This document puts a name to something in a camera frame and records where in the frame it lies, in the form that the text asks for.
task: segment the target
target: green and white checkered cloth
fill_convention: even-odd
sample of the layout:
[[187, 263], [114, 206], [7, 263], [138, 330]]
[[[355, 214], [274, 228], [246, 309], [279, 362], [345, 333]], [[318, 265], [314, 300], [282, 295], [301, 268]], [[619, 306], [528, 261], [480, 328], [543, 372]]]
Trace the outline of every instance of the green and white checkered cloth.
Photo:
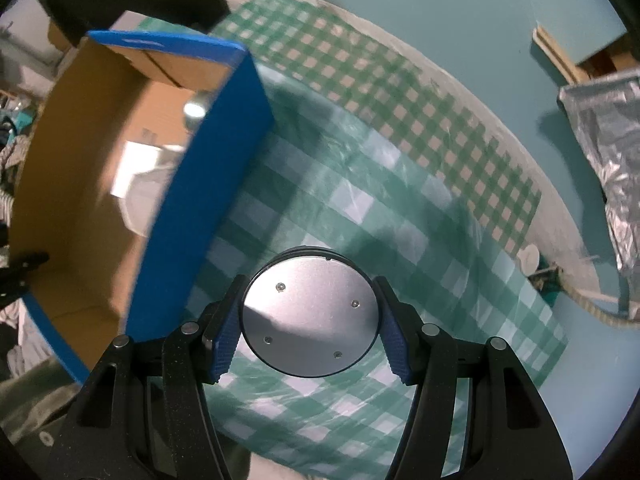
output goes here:
[[[152, 19], [142, 28], [168, 30]], [[297, 0], [251, 0], [212, 33], [241, 41], [379, 131], [463, 196], [509, 254], [525, 244], [541, 193], [464, 103], [425, 82], [407, 58], [328, 8]]]
[[[354, 115], [309, 87], [260, 67], [276, 119], [220, 225], [188, 312], [222, 297], [298, 245], [329, 246], [451, 335], [505, 338], [536, 384], [566, 340], [548, 305], [466, 201]], [[467, 385], [461, 381], [444, 474], [459, 466]], [[398, 447], [414, 388], [391, 373], [378, 339], [340, 374], [286, 376], [241, 337], [230, 371], [206, 387], [216, 426], [269, 459], [338, 480], [382, 479]]]

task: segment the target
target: blue gripper pad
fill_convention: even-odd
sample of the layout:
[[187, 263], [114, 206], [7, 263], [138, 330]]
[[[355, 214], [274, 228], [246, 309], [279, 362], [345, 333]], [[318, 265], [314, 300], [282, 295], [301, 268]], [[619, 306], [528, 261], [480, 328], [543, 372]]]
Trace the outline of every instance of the blue gripper pad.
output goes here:
[[234, 305], [226, 315], [222, 329], [214, 340], [213, 364], [211, 366], [211, 378], [214, 382], [220, 380], [222, 374], [226, 374], [231, 366], [231, 359], [236, 353], [236, 347], [240, 339], [240, 315], [238, 304]]
[[380, 339], [385, 347], [386, 358], [391, 366], [391, 371], [395, 373], [402, 384], [411, 385], [412, 372], [409, 367], [409, 347], [398, 322], [391, 314], [389, 306], [384, 304], [382, 307], [382, 326], [380, 327]]

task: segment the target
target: silver metal disc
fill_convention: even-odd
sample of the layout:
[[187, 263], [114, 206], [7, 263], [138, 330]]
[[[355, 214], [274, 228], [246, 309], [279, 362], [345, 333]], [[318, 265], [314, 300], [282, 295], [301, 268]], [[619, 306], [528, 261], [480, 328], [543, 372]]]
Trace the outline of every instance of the silver metal disc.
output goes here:
[[249, 286], [242, 329], [269, 366], [299, 377], [338, 373], [378, 335], [373, 289], [355, 269], [322, 256], [283, 260]]

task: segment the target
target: aluminum foil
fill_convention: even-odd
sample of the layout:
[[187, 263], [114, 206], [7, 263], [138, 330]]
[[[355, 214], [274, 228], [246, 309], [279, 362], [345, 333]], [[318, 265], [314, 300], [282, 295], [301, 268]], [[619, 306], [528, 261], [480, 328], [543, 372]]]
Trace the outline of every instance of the aluminum foil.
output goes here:
[[640, 68], [560, 89], [575, 137], [595, 170], [618, 270], [640, 298]]

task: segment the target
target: open box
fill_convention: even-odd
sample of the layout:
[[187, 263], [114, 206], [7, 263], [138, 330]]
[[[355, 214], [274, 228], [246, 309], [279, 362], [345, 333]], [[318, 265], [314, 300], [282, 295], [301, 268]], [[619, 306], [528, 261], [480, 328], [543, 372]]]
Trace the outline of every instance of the open box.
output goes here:
[[[199, 90], [216, 97], [190, 135], [182, 107]], [[123, 325], [137, 341], [178, 326], [216, 227], [272, 124], [241, 44], [112, 31], [83, 40], [36, 124], [10, 234], [12, 257], [50, 255], [30, 274], [24, 301], [76, 380]], [[110, 194], [128, 140], [187, 145], [149, 238], [126, 228]]]

